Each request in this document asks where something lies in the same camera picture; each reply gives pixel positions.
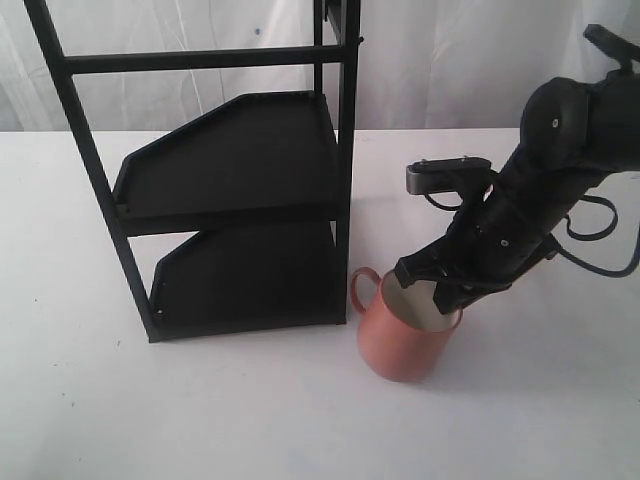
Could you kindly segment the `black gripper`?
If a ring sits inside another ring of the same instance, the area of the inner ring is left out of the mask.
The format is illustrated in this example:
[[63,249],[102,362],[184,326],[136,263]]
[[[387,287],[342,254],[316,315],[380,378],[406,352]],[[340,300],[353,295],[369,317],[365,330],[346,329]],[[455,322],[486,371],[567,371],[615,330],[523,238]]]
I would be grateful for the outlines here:
[[553,182],[511,188],[504,182],[479,187],[446,186],[433,194],[455,192],[460,203],[434,204],[454,213],[443,237],[401,257],[393,273],[401,288],[418,281],[437,282],[433,301],[442,314],[464,310],[479,290],[506,290],[558,247],[552,230],[560,222],[560,188]]

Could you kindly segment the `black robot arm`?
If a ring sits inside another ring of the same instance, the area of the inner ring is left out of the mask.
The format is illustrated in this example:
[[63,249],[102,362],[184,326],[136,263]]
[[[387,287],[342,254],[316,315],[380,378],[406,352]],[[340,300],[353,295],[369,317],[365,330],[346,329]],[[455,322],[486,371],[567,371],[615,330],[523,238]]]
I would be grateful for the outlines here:
[[480,157],[407,167],[410,194],[460,197],[445,234],[394,267],[402,287],[433,282],[440,312],[505,291],[539,262],[565,256],[554,228],[608,176],[638,170],[639,48],[599,24],[584,36],[618,68],[596,83],[556,77],[536,89],[500,171]]

